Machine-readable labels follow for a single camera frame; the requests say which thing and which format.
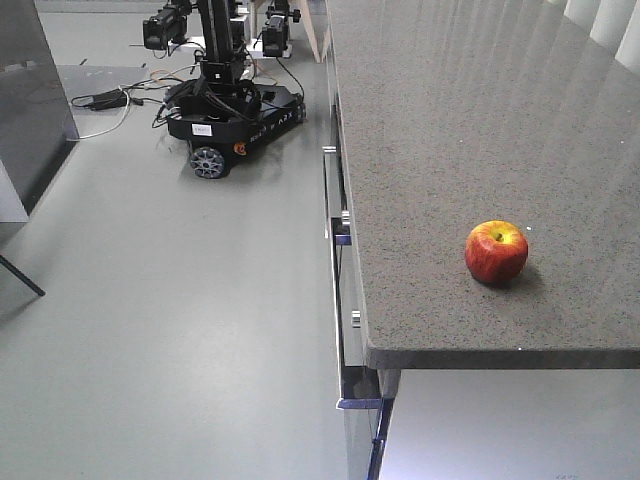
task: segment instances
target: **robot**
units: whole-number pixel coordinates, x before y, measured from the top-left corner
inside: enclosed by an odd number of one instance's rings
[[[277,58],[287,49],[288,20],[299,21],[300,12],[290,12],[286,0],[273,3],[261,36],[263,55]],[[145,47],[169,51],[188,43],[187,16],[194,9],[205,43],[196,53],[201,75],[167,91],[156,126],[166,124],[171,136],[188,142],[189,164],[198,177],[217,179],[255,146],[302,123],[306,110],[303,94],[241,78],[249,53],[244,25],[232,22],[238,17],[234,0],[169,0],[143,22]]]

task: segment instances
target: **drawer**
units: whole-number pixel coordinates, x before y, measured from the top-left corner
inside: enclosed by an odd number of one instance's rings
[[[322,157],[325,238],[330,253],[340,383],[337,406],[343,409],[377,409],[381,403],[377,372],[364,365],[351,219],[339,148],[335,145],[323,147]]]

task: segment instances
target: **power adapter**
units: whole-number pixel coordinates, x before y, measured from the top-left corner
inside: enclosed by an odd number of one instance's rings
[[[108,110],[110,108],[124,107],[127,104],[127,94],[119,88],[109,90],[108,92],[92,95],[91,102],[82,105],[84,108],[99,112],[101,110]],[[131,103],[135,105],[143,105],[144,101],[138,98],[130,98]]]

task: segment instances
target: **white wall panel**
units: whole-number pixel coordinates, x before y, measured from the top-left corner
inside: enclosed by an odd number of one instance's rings
[[[635,3],[636,0],[601,0],[593,21],[591,38],[615,54]]]
[[[569,0],[564,14],[571,21],[590,32],[599,6],[600,0]]]
[[[616,60],[640,75],[640,2],[636,2],[633,9],[627,31],[616,54]]]

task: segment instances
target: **chair leg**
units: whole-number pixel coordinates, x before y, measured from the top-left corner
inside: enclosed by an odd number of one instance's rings
[[[44,297],[45,291],[42,290],[39,286],[37,286],[29,277],[27,277],[24,273],[18,270],[9,260],[0,255],[0,264],[4,265],[7,270],[13,273],[18,279],[24,283],[27,287],[37,293],[39,296]]]

